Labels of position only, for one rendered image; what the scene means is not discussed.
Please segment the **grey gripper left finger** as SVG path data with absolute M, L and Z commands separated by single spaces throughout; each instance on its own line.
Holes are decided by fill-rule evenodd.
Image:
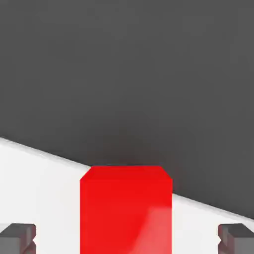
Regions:
M 11 223 L 0 229 L 0 254 L 36 254 L 36 225 Z

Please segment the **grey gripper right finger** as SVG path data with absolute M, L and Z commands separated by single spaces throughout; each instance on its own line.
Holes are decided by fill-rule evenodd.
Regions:
M 219 224 L 218 254 L 254 254 L 254 232 L 242 223 Z

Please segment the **small red cube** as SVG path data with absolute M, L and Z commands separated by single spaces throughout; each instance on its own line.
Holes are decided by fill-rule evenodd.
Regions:
M 172 189 L 160 166 L 92 166 L 80 180 L 80 254 L 172 254 Z

